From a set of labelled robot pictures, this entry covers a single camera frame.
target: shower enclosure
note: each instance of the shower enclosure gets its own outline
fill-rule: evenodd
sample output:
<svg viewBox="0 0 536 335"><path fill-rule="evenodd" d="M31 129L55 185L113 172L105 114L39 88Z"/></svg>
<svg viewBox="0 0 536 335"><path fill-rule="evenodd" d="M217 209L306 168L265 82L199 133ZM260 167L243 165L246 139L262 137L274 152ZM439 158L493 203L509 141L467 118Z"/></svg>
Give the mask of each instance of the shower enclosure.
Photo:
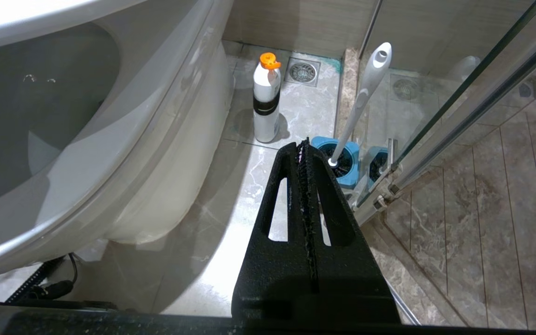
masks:
<svg viewBox="0 0 536 335"><path fill-rule="evenodd" d="M447 320L536 329L536 0L380 3L361 60L391 42L393 62L354 132L357 221L383 212Z"/></svg>

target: toilet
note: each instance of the toilet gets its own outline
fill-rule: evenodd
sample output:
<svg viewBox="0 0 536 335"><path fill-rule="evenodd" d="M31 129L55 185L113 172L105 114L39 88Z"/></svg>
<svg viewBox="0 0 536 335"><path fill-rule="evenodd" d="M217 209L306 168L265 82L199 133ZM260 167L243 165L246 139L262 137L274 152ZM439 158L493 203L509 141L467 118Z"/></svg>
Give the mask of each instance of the toilet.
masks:
<svg viewBox="0 0 536 335"><path fill-rule="evenodd" d="M232 0L40 2L57 7L0 18L0 274L99 238L166 235L233 92Z"/></svg>

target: cleaning bottle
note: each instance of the cleaning bottle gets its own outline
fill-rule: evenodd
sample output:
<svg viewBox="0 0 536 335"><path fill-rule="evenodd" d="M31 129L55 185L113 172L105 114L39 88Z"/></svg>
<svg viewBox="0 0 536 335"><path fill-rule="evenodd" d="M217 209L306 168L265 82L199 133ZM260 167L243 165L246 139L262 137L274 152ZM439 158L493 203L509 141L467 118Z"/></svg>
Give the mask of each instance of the cleaning bottle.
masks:
<svg viewBox="0 0 536 335"><path fill-rule="evenodd" d="M281 97L281 64L273 53L260 55L254 72L254 134L259 142L270 142L278 134L278 102Z"/></svg>

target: orange bottle cap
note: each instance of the orange bottle cap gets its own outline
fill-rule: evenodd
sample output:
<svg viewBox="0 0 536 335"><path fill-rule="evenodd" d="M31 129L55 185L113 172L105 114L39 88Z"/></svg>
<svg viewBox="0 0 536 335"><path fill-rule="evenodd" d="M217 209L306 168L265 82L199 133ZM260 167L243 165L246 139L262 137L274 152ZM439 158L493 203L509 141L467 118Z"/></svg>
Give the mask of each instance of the orange bottle cap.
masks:
<svg viewBox="0 0 536 335"><path fill-rule="evenodd" d="M273 53L263 53L260 55L260 64L266 70L274 70L281 67L280 62L276 61L276 55Z"/></svg>

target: shower door frame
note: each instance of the shower door frame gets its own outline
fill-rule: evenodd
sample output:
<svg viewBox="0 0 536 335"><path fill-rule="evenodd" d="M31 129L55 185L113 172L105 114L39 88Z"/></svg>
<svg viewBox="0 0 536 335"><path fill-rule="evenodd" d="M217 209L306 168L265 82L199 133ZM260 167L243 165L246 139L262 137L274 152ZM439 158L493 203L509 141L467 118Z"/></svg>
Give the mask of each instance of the shower door frame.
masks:
<svg viewBox="0 0 536 335"><path fill-rule="evenodd" d="M357 202L351 204L355 210L357 222L362 225L378 212L385 211L387 206L398 197L400 191L423 174L430 166L430 163L445 148L453 144L466 129L482 117L510 89L524 80L535 68L536 40L529 45L523 45L517 53L507 55L501 63L493 64L492 67L486 68L487 80L469 95L442 126L429 137L423 146L414 150L411 155L405 155L396 162L391 162L388 169L371 188L370 193L364 197L365 200L359 205ZM468 78L465 83L472 82L473 79ZM444 108L451 106L460 96L460 93L462 92L453 94L440 112L445 112ZM421 131L420 135L422 136L427 131L428 129ZM413 141L419 141L421 136L418 136Z"/></svg>

